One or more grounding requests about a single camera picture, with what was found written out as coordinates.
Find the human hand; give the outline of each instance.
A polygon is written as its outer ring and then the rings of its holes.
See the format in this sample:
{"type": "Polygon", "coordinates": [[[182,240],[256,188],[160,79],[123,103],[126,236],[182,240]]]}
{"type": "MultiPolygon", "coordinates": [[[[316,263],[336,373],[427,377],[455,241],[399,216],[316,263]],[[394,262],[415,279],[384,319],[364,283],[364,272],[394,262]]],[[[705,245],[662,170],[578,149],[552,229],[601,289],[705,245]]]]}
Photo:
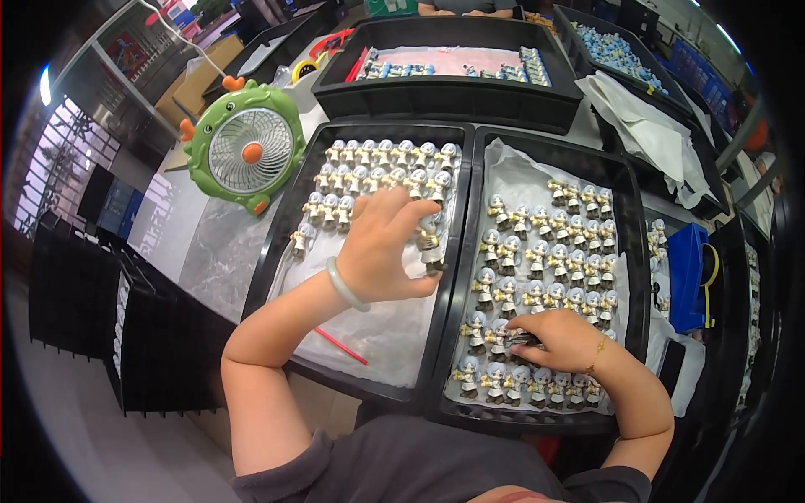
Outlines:
{"type": "Polygon", "coordinates": [[[401,257],[419,220],[440,210],[431,200],[412,201],[403,187],[381,188],[355,200],[336,268],[361,302],[428,297],[436,290],[441,273],[408,278],[401,257]]]}
{"type": "MultiPolygon", "coordinates": [[[[524,344],[513,345],[510,348],[513,354],[559,372],[586,373],[596,360],[598,344],[608,339],[568,309],[521,315],[511,320],[506,328],[522,328],[545,345],[544,350],[524,344]]],[[[611,340],[605,342],[610,343],[608,348],[612,352],[622,349],[611,340]]]]}

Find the white cable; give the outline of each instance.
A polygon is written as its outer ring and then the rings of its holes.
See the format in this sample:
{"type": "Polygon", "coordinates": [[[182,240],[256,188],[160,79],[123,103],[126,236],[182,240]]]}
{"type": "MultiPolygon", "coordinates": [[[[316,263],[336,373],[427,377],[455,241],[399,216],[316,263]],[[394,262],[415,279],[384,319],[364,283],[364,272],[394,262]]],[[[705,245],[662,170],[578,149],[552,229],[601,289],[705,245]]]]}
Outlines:
{"type": "Polygon", "coordinates": [[[159,13],[159,9],[157,9],[157,8],[156,8],[156,7],[154,7],[154,6],[152,6],[150,3],[146,2],[146,0],[138,0],[138,1],[139,1],[141,4],[143,4],[143,5],[144,5],[146,8],[148,8],[149,10],[153,10],[153,11],[156,13],[157,17],[159,18],[159,21],[161,21],[161,22],[162,22],[162,24],[165,26],[165,28],[166,28],[168,31],[170,31],[170,32],[171,32],[173,35],[176,35],[177,37],[179,37],[179,40],[181,40],[182,42],[186,43],[187,45],[190,45],[190,46],[194,47],[194,48],[196,49],[196,51],[197,51],[197,52],[198,52],[198,53],[199,53],[201,56],[203,56],[203,57],[204,57],[204,59],[206,59],[206,60],[207,60],[207,62],[208,62],[208,63],[210,63],[210,64],[213,66],[213,68],[215,68],[216,72],[220,73],[220,74],[221,74],[221,76],[226,77],[226,74],[224,73],[224,71],[223,71],[223,70],[221,70],[220,68],[218,68],[218,66],[217,66],[215,63],[213,63],[213,61],[212,61],[211,59],[209,59],[209,56],[207,56],[207,53],[206,53],[206,52],[204,52],[204,49],[202,49],[201,47],[199,47],[199,46],[195,45],[193,42],[191,42],[191,41],[189,41],[189,40],[185,39],[185,38],[182,36],[182,34],[181,34],[181,33],[179,33],[178,31],[175,31],[173,28],[171,28],[171,27],[170,27],[170,25],[168,25],[168,24],[167,24],[167,22],[165,21],[165,18],[163,18],[163,17],[162,17],[162,15],[159,13]]]}

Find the gold bracelet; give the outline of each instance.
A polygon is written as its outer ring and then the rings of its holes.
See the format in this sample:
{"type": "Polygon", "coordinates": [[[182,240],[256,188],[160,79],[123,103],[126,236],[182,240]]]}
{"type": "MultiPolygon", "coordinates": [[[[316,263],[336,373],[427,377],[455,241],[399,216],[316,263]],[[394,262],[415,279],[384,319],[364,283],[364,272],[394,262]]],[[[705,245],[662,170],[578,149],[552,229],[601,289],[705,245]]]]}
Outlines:
{"type": "Polygon", "coordinates": [[[608,337],[603,335],[601,337],[601,342],[598,343],[598,347],[596,349],[596,356],[592,359],[592,364],[585,370],[586,373],[592,373],[596,369],[596,360],[598,360],[598,353],[600,353],[604,349],[604,341],[607,340],[608,337]]]}

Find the person in gray shirt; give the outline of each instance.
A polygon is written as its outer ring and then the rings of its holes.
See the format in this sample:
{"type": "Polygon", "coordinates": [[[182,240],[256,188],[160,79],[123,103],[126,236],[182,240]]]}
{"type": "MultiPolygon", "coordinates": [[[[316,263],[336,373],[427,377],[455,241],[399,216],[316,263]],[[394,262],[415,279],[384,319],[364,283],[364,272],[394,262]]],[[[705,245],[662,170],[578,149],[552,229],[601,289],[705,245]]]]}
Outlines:
{"type": "Polygon", "coordinates": [[[674,435],[671,400],[644,364],[569,309],[510,320],[508,328],[533,333],[545,348],[510,351],[601,384],[620,439],[598,469],[561,481],[523,442],[425,418],[383,416],[337,440],[311,435],[283,365],[311,330],[354,305],[347,299],[433,295],[441,274],[409,278],[401,257],[419,221],[440,209],[401,186],[356,198],[352,228],[333,250],[341,279],[322,270],[235,328],[221,357],[235,493],[247,503],[646,503],[674,435]]]}
{"type": "Polygon", "coordinates": [[[511,18],[515,0],[417,0],[421,16],[487,16],[511,18]]]}

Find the fan grille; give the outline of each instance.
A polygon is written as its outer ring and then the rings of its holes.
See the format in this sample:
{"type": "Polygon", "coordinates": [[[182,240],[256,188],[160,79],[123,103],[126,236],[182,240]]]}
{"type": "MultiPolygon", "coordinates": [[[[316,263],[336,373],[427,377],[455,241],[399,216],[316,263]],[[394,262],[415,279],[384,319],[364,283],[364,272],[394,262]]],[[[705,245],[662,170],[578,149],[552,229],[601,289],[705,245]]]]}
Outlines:
{"type": "Polygon", "coordinates": [[[271,185],[287,167],[293,138],[291,127],[272,109],[245,109],[226,119],[209,147],[209,170],[223,188],[251,194],[271,185]],[[258,143],[262,157],[255,164],[243,160],[243,147],[258,143]]]}

